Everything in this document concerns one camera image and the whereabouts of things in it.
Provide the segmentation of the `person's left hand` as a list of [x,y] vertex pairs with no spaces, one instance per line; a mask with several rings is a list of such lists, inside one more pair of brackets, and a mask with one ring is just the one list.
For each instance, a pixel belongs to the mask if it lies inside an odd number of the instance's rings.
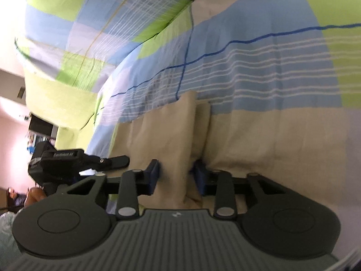
[[39,187],[30,188],[24,202],[24,207],[29,207],[46,198],[44,190]]

